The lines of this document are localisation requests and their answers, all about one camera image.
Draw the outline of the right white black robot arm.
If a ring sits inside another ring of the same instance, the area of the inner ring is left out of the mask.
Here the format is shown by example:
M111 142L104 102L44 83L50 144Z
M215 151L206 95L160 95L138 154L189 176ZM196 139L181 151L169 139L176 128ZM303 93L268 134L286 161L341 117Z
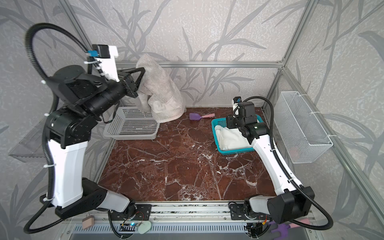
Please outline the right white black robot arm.
M317 231L331 229L334 225L331 215L314 200L313 189L303 186L276 147L273 136L274 113L271 113L268 124L260 122L252 100L263 100L274 111L273 104L267 98L253 96L242 100L241 97L234 97L233 112L226 117L227 126L238 130L259 155L275 188L275 197L256 196L248 199L251 211L268 215L277 224L290 222ZM314 226L298 220L307 216L311 207L326 217L324 225Z

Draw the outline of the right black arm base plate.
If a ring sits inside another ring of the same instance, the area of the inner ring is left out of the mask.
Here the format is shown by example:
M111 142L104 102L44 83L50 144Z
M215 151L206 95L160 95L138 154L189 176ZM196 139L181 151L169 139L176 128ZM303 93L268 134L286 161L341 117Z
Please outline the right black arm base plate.
M267 222L271 220L269 215L254 212L248 202L229 202L228 207L232 220L267 220Z

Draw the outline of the white towel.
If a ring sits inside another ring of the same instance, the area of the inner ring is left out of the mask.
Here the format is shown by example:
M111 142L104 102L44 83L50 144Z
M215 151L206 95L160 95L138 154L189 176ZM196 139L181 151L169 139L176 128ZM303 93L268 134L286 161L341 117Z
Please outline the white towel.
M238 129L228 129L219 125L215 126L215 133L222 151L234 151L248 149L252 146L244 138Z

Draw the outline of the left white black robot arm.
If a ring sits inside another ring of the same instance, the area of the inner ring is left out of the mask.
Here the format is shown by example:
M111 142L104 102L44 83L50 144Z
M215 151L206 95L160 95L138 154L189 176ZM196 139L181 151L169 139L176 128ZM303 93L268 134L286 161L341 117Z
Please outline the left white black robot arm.
M41 67L34 50L34 38L41 30L54 30L71 39L87 55L88 67L70 65L48 76ZM29 60L43 82L52 90L53 103L42 134L42 148L48 170L48 190L41 196L42 207L26 223L24 232L36 234L53 224L32 228L32 224L50 208L62 222L92 211L120 213L131 219L137 212L135 201L100 187L82 176L85 151L92 130L104 121L104 112L118 106L125 97L136 98L145 68L118 71L116 51L108 45L93 45L92 50L65 29L50 23L32 25L25 35Z

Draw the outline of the grey towel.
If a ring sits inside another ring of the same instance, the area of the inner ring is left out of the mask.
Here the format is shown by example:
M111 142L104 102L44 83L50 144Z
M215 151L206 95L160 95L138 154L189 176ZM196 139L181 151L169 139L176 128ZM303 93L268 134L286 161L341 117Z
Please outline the grey towel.
M141 56L136 67L145 69L138 89L141 109L158 123L180 118L186 102L170 75L149 55Z

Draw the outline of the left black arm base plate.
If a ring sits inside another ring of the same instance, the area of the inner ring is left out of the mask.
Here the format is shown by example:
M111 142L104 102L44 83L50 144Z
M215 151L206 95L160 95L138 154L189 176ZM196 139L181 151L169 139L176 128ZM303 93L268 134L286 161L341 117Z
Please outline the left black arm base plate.
M151 204L132 204L120 213L120 217L129 221L147 221L152 210Z

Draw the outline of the teal plastic basket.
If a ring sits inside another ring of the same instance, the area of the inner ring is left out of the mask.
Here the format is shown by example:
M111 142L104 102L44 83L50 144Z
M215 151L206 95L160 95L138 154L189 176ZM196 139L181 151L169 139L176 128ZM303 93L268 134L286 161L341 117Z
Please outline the teal plastic basket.
M222 155L255 151L238 129L227 127L226 118L213 119L211 123L215 144Z

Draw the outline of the white perforated plastic basket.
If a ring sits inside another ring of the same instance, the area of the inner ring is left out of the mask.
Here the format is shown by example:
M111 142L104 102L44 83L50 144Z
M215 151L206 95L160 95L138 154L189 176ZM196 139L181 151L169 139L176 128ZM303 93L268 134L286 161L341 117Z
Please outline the white perforated plastic basket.
M154 140L160 127L151 113L143 113L136 107L119 107L110 121L103 135L119 141Z

